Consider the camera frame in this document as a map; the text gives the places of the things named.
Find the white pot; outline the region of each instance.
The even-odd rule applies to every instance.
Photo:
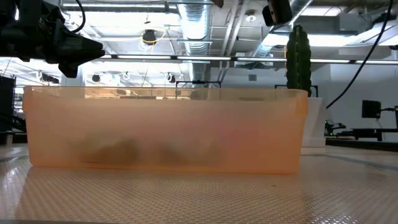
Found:
[[[308,99],[302,147],[325,147],[326,105],[323,98]]]

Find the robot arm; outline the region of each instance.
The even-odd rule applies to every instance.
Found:
[[[16,9],[19,20],[15,20]],[[69,31],[58,6],[42,0],[0,1],[0,57],[58,64],[68,78],[79,65],[105,54],[103,45]]]

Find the green cactus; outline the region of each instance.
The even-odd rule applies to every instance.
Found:
[[[311,49],[303,27],[296,25],[289,35],[286,52],[287,88],[306,90],[311,96]]]

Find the orange plastic bin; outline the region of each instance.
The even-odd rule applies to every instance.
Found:
[[[33,166],[289,174],[301,90],[24,88]]]

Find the textured table surface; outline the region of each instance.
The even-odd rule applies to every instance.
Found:
[[[297,175],[188,175],[36,168],[21,145],[0,148],[0,181],[0,223],[398,223],[393,152],[302,149]]]

